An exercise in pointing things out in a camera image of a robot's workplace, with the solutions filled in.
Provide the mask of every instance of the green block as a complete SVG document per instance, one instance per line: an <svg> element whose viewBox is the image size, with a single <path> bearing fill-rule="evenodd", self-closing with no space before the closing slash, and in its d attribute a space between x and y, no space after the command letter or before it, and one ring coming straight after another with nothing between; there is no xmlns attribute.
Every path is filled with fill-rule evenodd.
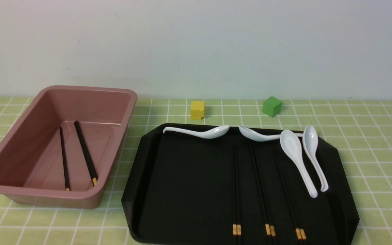
<svg viewBox="0 0 392 245"><path fill-rule="evenodd" d="M282 106L282 101L271 96L269 99L266 99L264 101L263 113L270 116L270 117L274 117L278 113L280 113L281 106Z"/></svg>

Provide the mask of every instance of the pink plastic bin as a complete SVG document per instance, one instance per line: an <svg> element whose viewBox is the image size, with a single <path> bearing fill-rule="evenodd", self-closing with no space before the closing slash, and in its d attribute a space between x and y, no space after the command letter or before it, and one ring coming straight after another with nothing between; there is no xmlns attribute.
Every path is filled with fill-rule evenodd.
<svg viewBox="0 0 392 245"><path fill-rule="evenodd" d="M0 194L17 203L96 208L136 100L136 93L127 89L52 86L42 90L0 143ZM98 173L94 187L76 120ZM59 126L71 191L64 186Z"/></svg>

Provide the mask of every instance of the chopsticks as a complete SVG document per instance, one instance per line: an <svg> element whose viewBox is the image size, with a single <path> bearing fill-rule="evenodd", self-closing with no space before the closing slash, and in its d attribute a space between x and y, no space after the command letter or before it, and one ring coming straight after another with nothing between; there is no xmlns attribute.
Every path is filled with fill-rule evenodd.
<svg viewBox="0 0 392 245"><path fill-rule="evenodd" d="M273 223L272 224L270 223L271 221L273 221L272 218L270 217L272 215L270 214L270 212L267 212L267 208L269 209L269 211L271 211L270 203L266 200L264 195L266 193L266 189L265 189L265 185L262 182L263 177L261 176L261 171L257 163L257 156L255 155L255 149L252 145L250 146L250 150L253 159L252 163L254 164L254 173L257 180L257 189L259 194L258 196L260 199L260 207L261 207L261 211L263 212L264 229L267 235L267 243L277 244L278 243L277 239L275 239L276 237L275 227Z"/></svg>
<svg viewBox="0 0 392 245"><path fill-rule="evenodd" d="M289 194L288 183L285 180L284 171L282 170L282 167L279 164L279 158L278 158L277 152L274 150L273 153L274 153L274 155L276 157L276 166L277 166L277 169L278 169L278 172L279 172L279 176L281 178L283 191L284 191L284 193L286 194L286 197L287 197L288 208L290 210L291 218L292 218L292 221L293 221L293 225L295 227L294 231L296 233L297 240L298 240L299 244L308 244L307 243L306 234L305 234L305 230L303 228L300 228L301 226L300 226L299 219L298 219L298 216L297 216L297 211L295 210L294 205L292 203L291 196Z"/></svg>
<svg viewBox="0 0 392 245"><path fill-rule="evenodd" d="M77 131L78 139L80 141L81 149L83 151L84 159L86 161L90 178L92 179L93 186L95 186L96 182L98 181L98 174L96 173L95 166L93 165L92 157L90 156L90 152L88 150L86 141L84 139L84 135L81 130L80 123L79 121L75 121L73 124L75 125L75 130Z"/></svg>
<svg viewBox="0 0 392 245"><path fill-rule="evenodd" d="M83 151L84 159L86 161L90 178L92 179L93 186L95 186L98 181L98 174L96 173L95 166L93 165L92 157L90 156L90 152L88 150L86 141L84 139L84 135L81 130L80 123L78 121L75 121L73 124L75 125L75 130L77 132L78 139L80 141L81 149ZM61 155L63 158L64 186L67 191L70 191L69 172L67 171L67 158L66 158L66 149L64 147L63 128L60 126L59 130L60 130L60 142L61 142Z"/></svg>
<svg viewBox="0 0 392 245"><path fill-rule="evenodd" d="M240 180L239 180L239 169L236 162L236 149L233 146L232 149L232 181L233 181L233 224L232 224L232 235L233 244L241 245L241 206L240 206Z"/></svg>
<svg viewBox="0 0 392 245"><path fill-rule="evenodd" d="M70 191L69 174L67 172L66 149L64 148L63 128L60 126L61 155L63 157L64 186Z"/></svg>

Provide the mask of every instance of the black serving tray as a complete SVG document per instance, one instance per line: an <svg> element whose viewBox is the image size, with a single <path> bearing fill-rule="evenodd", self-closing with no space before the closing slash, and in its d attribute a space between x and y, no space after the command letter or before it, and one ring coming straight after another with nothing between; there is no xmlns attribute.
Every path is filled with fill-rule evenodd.
<svg viewBox="0 0 392 245"><path fill-rule="evenodd" d="M233 244L233 162L239 170L241 244L352 243L358 212L337 149L319 138L317 159L329 190L319 191L320 180L303 154L305 166L318 190L311 198L294 163L279 140L254 142L231 127L212 140L165 127L206 131L214 126L163 124L140 141L122 205L131 236L138 242L180 245ZM281 130L255 129L271 135ZM260 205L257 174L260 169L266 212L276 236L268 243ZM295 210L306 242L298 240L291 211Z"/></svg>

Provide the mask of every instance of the grid pattern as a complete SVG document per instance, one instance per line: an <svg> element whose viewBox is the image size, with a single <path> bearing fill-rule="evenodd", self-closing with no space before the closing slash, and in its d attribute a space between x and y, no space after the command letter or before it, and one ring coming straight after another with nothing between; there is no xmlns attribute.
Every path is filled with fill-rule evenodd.
<svg viewBox="0 0 392 245"><path fill-rule="evenodd" d="M0 141L33 98L0 98ZM206 124L303 130L339 149L361 217L353 244L392 244L392 101L283 101L261 113L259 100L205 100L205 118L190 119L191 99L139 99L123 148L95 210L20 205L0 195L0 244L138 244L129 235L120 199L141 136L160 124Z"/></svg>

